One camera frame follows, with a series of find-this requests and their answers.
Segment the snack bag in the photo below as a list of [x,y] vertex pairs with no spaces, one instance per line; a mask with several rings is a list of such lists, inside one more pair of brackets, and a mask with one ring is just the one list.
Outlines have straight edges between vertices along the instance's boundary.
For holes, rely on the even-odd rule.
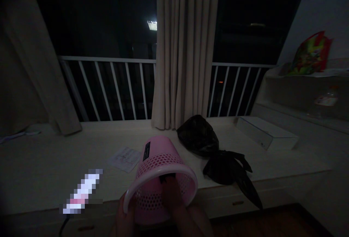
[[290,75],[308,75],[326,69],[332,39],[318,32],[306,39],[298,48],[288,72]]

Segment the cord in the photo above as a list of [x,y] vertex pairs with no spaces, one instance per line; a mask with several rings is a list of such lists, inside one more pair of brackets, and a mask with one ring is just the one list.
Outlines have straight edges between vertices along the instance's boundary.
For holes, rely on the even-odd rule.
[[64,230],[64,227],[65,227],[65,225],[67,224],[67,222],[69,221],[69,217],[67,217],[65,220],[64,220],[64,222],[63,222],[63,224],[62,224],[62,227],[61,227],[61,229],[59,230],[59,237],[62,237],[62,232],[63,232],[63,230]]

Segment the white wall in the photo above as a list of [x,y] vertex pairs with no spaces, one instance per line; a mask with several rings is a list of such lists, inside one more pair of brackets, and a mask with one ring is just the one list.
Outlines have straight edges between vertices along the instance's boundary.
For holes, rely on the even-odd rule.
[[302,0],[277,64],[291,62],[298,46],[322,30],[334,38],[329,59],[348,58],[349,0]]

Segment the wooden floor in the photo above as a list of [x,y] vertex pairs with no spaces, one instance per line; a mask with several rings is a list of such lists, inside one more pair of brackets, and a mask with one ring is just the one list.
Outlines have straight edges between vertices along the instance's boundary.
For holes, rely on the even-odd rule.
[[[317,237],[331,236],[300,205],[211,220],[215,237]],[[142,232],[141,236],[179,236],[174,226]]]

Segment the water bottle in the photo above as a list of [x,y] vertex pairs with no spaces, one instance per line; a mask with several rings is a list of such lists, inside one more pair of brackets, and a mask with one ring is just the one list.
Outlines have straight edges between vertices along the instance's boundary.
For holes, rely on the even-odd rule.
[[330,86],[324,93],[316,98],[307,115],[312,118],[322,119],[329,116],[333,106],[338,101],[338,86]]

